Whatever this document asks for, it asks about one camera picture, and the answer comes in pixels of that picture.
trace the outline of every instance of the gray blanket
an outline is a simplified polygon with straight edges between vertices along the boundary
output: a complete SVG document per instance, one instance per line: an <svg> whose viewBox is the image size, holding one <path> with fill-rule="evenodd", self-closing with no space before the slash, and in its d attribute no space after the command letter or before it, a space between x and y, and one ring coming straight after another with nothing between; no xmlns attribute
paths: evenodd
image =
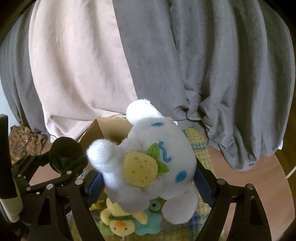
<svg viewBox="0 0 296 241"><path fill-rule="evenodd" d="M207 134L232 168L283 139L295 60L289 30L260 0L113 0L138 98Z"/></svg>
<svg viewBox="0 0 296 241"><path fill-rule="evenodd" d="M33 5L13 25L0 47L1 84L17 121L48 135L30 67L28 32Z"/></svg>

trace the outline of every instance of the cinnamoroll plush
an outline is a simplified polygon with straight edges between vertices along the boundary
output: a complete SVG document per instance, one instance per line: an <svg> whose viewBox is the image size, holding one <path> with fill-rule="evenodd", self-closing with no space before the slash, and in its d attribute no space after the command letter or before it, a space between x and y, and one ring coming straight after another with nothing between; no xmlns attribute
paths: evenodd
<svg viewBox="0 0 296 241"><path fill-rule="evenodd" d="M87 150L104 176L108 197L127 213L143 211L149 200L160 197L167 200L162 208L167 221L188 222L198 202L191 144L148 100L132 102L126 118L133 127L120 145L99 139Z"/></svg>

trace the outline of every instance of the blue gripper pad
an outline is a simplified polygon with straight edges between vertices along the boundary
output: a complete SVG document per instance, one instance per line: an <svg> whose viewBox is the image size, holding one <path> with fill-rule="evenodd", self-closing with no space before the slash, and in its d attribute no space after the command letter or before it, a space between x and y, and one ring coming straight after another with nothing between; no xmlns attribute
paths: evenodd
<svg viewBox="0 0 296 241"><path fill-rule="evenodd" d="M198 166L196 166L193 181L202 198L202 201L212 207L214 205L213 190Z"/></svg>
<svg viewBox="0 0 296 241"><path fill-rule="evenodd" d="M91 206L92 204L96 203L101 195L101 192L104 188L104 179L103 174L98 172L95 176L93 182L91 183L89 190L88 190L88 199L87 204Z"/></svg>

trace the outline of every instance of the embroidered eye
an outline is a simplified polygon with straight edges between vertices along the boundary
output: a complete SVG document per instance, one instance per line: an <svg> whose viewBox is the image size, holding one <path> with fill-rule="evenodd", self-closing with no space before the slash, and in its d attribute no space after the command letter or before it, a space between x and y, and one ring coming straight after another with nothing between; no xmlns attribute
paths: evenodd
<svg viewBox="0 0 296 241"><path fill-rule="evenodd" d="M176 182L179 183L181 181L183 181L187 176L187 172L186 171L181 171L178 173L178 175L176 176Z"/></svg>
<svg viewBox="0 0 296 241"><path fill-rule="evenodd" d="M152 124L151 126L160 127L160 126L163 126L163 124L161 122L157 122Z"/></svg>

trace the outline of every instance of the teal star plush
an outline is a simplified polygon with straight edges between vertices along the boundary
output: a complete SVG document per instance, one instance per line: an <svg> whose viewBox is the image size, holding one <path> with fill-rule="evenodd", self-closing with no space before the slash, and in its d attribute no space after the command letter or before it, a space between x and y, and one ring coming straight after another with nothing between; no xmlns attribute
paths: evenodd
<svg viewBox="0 0 296 241"><path fill-rule="evenodd" d="M157 234L160 232L160 223L163 219L162 215L159 213L152 213L148 209L144 210L148 216L148 223L143 225L140 224L136 219L133 218L135 223L135 233L143 236L145 234Z"/></svg>

